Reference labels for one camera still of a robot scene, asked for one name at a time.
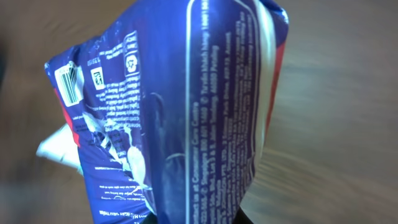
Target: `recycling logo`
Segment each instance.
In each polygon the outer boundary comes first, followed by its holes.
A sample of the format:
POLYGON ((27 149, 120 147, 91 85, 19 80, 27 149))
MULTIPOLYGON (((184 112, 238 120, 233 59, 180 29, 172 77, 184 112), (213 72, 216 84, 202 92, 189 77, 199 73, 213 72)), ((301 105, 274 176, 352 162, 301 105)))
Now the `recycling logo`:
POLYGON ((135 55, 130 55, 126 58, 126 68, 129 73, 137 70, 138 59, 135 55))

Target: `plastic packaging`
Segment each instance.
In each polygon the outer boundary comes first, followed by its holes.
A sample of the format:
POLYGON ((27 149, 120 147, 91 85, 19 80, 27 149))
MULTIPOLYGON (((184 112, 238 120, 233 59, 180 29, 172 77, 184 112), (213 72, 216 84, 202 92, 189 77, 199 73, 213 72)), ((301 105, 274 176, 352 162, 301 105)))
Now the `plastic packaging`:
POLYGON ((232 223, 254 178, 288 31, 272 1, 137 1, 45 64, 95 223, 232 223))

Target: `wooden surface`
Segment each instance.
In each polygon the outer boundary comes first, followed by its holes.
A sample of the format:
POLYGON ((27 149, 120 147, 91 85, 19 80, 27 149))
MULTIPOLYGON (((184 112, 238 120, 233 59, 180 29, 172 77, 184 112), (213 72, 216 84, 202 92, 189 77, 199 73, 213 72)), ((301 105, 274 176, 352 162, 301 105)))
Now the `wooden surface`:
MULTIPOLYGON (((0 223, 92 223, 83 179, 35 157, 64 123, 43 64, 132 0, 0 0, 0 223)), ((278 0, 290 34, 257 180, 254 223, 398 223, 395 0, 278 0)))

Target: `wood grain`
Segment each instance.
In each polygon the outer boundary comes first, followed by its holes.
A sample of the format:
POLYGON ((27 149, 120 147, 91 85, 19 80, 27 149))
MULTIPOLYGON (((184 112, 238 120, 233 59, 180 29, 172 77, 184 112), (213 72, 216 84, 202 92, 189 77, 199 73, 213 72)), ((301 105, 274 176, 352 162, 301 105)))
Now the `wood grain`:
MULTIPOLYGON (((92 223, 83 179, 35 157, 64 123, 43 64, 133 0, 0 0, 0 223, 92 223)), ((398 223, 398 2, 278 0, 290 16, 254 223, 398 223)))

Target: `white label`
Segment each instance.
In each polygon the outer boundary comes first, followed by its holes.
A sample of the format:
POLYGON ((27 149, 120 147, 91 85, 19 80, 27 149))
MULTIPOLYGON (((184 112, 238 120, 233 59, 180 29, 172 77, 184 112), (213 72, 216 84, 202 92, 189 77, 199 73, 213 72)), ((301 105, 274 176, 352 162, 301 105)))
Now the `white label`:
POLYGON ((94 82, 96 90, 105 89, 104 75, 102 73, 102 67, 92 69, 91 77, 93 78, 93 82, 94 82))
POLYGON ((77 75, 76 65, 72 61, 55 71, 55 80, 66 107, 79 104, 83 99, 81 94, 76 93, 77 75))

